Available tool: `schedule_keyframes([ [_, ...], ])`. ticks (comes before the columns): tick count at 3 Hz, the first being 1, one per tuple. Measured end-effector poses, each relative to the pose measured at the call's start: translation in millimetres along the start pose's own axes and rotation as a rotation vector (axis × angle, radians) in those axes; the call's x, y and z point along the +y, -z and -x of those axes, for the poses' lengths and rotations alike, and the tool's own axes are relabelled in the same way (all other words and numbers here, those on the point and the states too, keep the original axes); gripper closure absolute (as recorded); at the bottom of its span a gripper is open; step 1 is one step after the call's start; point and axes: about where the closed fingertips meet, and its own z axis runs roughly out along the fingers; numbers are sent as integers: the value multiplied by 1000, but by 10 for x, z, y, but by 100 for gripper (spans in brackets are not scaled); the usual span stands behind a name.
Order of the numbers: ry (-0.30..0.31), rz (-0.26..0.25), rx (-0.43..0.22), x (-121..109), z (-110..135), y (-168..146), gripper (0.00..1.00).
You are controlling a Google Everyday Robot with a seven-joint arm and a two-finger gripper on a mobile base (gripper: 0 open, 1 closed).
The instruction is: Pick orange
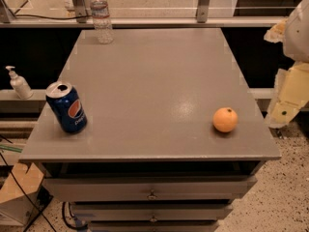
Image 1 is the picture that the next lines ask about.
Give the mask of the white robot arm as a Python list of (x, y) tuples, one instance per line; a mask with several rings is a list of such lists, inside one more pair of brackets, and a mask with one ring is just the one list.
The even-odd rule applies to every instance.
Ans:
[(278, 70), (267, 108), (267, 125), (279, 129), (309, 102), (309, 0), (302, 0), (287, 18), (267, 30), (264, 40), (281, 43), (283, 54), (294, 61), (287, 70)]

